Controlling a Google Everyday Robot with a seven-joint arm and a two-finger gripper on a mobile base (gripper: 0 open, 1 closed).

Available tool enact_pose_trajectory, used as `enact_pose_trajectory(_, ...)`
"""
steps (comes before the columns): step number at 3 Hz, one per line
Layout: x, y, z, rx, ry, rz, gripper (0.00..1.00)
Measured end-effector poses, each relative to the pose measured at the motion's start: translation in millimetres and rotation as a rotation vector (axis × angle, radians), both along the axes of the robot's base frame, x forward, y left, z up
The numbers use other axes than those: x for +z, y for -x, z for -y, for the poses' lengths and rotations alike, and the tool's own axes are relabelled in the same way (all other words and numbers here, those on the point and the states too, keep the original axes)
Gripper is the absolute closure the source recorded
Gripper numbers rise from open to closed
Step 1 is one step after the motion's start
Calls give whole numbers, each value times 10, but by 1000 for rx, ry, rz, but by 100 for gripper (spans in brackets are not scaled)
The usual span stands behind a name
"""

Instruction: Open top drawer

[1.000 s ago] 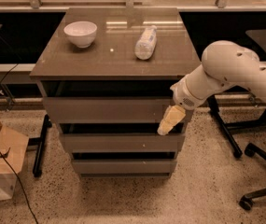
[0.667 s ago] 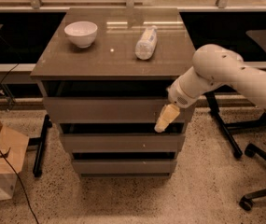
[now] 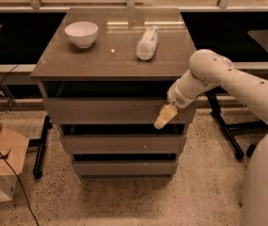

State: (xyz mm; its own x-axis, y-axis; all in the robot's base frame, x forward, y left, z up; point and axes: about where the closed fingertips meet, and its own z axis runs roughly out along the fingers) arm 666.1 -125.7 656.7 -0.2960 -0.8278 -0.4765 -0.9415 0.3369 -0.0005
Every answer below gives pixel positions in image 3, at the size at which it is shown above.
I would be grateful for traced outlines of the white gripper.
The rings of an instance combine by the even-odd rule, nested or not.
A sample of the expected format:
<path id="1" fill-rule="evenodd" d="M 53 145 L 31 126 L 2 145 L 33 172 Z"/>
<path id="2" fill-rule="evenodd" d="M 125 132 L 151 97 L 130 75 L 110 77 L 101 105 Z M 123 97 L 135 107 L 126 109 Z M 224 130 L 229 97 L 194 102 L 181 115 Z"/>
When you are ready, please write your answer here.
<path id="1" fill-rule="evenodd" d="M 170 105 L 162 107 L 154 123 L 156 129 L 162 129 L 178 114 L 178 108 L 186 108 L 194 100 L 182 94 L 178 86 L 173 84 L 167 92 L 167 101 Z"/>

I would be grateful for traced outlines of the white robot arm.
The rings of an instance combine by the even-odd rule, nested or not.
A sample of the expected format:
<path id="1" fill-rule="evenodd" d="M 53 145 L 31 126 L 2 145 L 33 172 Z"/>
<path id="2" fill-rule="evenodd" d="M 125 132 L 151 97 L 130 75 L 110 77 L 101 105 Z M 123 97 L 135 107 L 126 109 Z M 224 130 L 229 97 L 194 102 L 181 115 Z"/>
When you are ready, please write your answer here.
<path id="1" fill-rule="evenodd" d="M 268 125 L 268 80 L 235 69 L 228 58 L 207 49 L 194 52 L 188 66 L 188 71 L 168 90 L 168 104 L 154 123 L 156 129 L 162 129 L 199 94 L 216 87 L 224 89 Z"/>

